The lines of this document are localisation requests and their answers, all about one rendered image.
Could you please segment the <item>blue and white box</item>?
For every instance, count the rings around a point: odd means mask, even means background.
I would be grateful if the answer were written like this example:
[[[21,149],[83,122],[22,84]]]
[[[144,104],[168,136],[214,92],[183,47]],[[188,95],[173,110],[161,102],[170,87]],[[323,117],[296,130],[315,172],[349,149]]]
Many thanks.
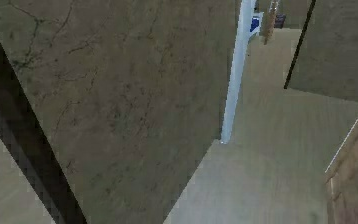
[[[261,24],[263,21],[263,12],[258,12],[258,13],[254,13],[252,15],[252,20],[251,20],[251,27],[250,27],[250,35],[256,35],[258,36],[261,30]]]

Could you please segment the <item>small dark box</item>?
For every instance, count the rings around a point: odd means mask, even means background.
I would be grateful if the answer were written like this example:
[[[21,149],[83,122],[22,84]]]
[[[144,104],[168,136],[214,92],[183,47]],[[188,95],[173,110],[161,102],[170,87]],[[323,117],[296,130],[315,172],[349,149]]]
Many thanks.
[[[284,27],[285,20],[286,20],[286,15],[285,14],[277,14],[276,18],[275,18],[274,27],[282,29]]]

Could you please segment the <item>brown wooden cupboard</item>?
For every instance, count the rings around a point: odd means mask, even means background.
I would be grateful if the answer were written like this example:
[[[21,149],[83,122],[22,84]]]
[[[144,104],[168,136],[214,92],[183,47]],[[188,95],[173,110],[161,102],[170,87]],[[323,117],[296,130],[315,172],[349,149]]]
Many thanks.
[[[328,224],[358,224],[358,118],[325,170]]]

